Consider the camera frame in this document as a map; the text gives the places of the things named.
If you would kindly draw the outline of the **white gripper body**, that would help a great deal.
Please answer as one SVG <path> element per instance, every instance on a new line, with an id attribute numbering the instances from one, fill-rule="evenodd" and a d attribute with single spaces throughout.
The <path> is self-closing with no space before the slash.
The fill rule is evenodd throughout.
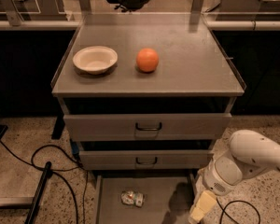
<path id="1" fill-rule="evenodd" d="M 225 151 L 203 169 L 203 185 L 216 196 L 225 196 L 234 191 L 243 180 L 264 173 L 264 168 L 238 161 L 229 151 Z"/>

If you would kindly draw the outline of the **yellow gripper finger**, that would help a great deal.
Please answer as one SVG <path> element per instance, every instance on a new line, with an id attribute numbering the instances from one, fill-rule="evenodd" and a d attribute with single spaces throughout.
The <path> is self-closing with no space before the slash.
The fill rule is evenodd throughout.
<path id="1" fill-rule="evenodd" d="M 189 210 L 188 222 L 198 224 L 216 205 L 217 196 L 210 190 L 200 192 Z"/>

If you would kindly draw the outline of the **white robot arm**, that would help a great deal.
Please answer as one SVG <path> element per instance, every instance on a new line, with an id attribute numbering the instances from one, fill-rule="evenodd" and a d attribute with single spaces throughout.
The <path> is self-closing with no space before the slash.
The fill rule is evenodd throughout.
<path id="1" fill-rule="evenodd" d="M 280 145 L 254 131 L 233 133 L 228 149 L 199 171 L 205 190 L 194 199 L 189 223 L 198 224 L 213 209 L 218 196 L 234 191 L 243 180 L 271 170 L 280 172 Z"/>

